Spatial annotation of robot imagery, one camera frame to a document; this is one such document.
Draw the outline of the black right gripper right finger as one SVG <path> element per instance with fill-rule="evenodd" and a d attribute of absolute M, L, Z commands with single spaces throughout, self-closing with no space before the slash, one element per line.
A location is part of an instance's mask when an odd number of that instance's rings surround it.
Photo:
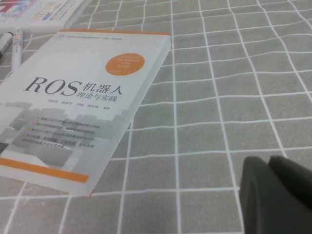
<path fill-rule="evenodd" d="M 271 156 L 269 167 L 284 187 L 309 209 L 312 208 L 312 172 L 282 156 Z"/>

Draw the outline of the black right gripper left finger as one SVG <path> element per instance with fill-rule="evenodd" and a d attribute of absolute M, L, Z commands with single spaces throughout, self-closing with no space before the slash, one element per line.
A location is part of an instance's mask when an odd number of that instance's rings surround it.
<path fill-rule="evenodd" d="M 244 159 L 239 199 L 247 234 L 312 232 L 312 209 L 295 198 L 259 157 Z"/>

